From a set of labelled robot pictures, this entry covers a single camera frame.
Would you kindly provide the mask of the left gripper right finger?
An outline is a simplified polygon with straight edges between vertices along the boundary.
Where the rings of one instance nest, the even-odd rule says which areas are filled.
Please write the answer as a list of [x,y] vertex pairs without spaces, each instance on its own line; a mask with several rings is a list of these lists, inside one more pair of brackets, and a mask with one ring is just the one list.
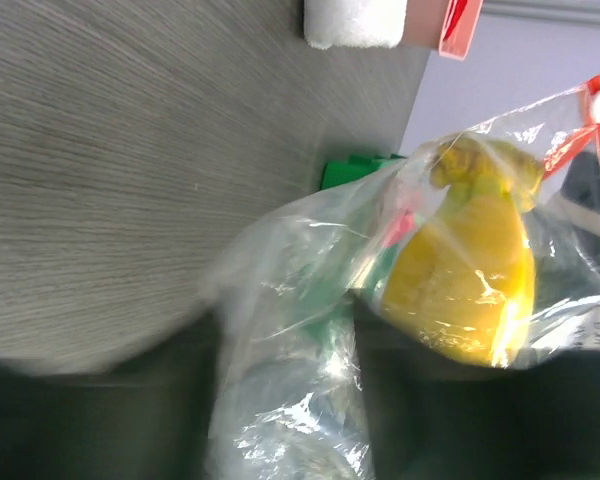
[[600,351],[479,367],[352,313],[377,478],[600,479]]

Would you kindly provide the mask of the clear orange zip top bag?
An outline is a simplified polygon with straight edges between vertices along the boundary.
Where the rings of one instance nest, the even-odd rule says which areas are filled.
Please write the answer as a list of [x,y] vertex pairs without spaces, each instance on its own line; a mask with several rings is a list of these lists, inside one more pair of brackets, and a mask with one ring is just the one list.
[[[398,254],[438,209],[437,146],[461,135],[513,144],[544,175],[522,218],[535,302],[509,367],[457,361],[388,319]],[[523,370],[600,351],[600,77],[426,142],[357,181],[286,205],[248,228],[208,285],[227,331],[205,467],[211,479],[379,479],[352,301],[454,361]]]

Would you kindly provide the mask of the pink compartment tray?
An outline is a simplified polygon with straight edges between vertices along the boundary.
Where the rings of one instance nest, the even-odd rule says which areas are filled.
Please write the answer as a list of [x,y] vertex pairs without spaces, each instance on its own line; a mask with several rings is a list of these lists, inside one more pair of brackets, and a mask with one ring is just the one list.
[[472,44],[482,0],[409,0],[401,45],[463,61]]

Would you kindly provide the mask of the rolled white towel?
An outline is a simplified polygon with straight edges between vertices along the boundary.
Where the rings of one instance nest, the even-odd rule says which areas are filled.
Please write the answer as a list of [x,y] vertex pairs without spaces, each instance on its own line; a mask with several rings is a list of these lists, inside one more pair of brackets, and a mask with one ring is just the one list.
[[407,0],[305,0],[303,34],[315,49],[395,48],[404,33]]

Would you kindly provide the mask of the yellow fake banana bunch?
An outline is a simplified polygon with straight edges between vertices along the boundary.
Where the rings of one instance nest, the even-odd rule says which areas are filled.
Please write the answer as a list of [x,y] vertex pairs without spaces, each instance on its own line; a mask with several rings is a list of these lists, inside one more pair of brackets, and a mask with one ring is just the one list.
[[543,175],[506,141],[461,135],[437,146],[429,181],[446,194],[396,258],[381,300],[388,319],[457,361],[511,366],[535,302],[522,216]]

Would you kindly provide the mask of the green plastic tray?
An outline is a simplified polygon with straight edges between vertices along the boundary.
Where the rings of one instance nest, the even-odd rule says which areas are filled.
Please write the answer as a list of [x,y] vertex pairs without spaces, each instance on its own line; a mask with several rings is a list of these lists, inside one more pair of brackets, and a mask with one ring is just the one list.
[[398,154],[391,154],[389,157],[354,154],[350,155],[346,161],[327,162],[320,189],[326,190],[357,181],[402,159],[403,156]]

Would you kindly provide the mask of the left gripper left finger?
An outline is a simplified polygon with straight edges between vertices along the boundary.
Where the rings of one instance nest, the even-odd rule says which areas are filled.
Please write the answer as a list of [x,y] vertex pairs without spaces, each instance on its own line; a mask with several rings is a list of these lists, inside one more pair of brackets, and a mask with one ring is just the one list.
[[222,327],[208,309],[98,374],[0,362],[0,479],[203,479]]

